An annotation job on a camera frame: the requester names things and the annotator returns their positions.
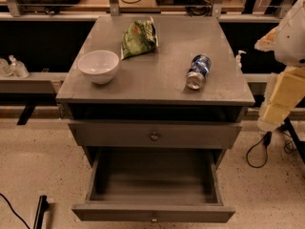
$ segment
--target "drawer handle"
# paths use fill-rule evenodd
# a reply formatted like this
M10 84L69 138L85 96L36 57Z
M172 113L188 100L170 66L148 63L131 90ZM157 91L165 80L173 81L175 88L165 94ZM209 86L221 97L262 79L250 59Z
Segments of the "drawer handle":
M157 141L159 139L159 135L155 132L152 133L151 135L151 140L152 141Z

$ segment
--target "floor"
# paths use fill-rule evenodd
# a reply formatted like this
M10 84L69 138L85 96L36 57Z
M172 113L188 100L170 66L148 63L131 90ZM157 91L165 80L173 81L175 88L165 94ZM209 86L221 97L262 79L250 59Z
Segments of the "floor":
M225 205L235 214L228 223L150 223L82 222L71 211L85 200L91 174L84 153L55 109L37 108L26 125L16 125L20 111L0 109L0 193L32 228L38 199L48 197L44 229L300 229L305 224L305 165L299 154L284 151L289 138L273 133L268 162L260 169L246 162L249 148L264 135L255 119L246 118L242 131L217 170ZM293 121L299 137L305 138L305 121ZM263 160L263 147L257 146L252 162ZM0 198L0 228L26 226Z

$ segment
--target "aluminum can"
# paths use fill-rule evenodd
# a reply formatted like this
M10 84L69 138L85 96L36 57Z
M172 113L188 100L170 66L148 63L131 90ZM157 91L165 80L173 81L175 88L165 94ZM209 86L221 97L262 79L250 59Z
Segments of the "aluminum can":
M211 59L206 55L197 55L191 63L186 76L186 85L194 90L202 88L210 72Z

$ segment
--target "drawer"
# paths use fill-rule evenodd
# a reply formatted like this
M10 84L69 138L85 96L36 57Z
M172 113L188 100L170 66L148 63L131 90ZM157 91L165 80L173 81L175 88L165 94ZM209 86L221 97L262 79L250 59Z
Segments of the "drawer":
M212 154L203 149L99 148L81 220L226 222Z
M80 146L175 147L227 149L241 130L240 123L178 121L71 121Z

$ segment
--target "closed drawer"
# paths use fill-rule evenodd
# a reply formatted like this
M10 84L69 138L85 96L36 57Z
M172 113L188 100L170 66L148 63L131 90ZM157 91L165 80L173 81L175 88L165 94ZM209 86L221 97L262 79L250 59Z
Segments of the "closed drawer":
M202 149L99 148L81 220L226 222L212 154Z
M239 123L71 121L80 146L176 147L227 149L241 130Z

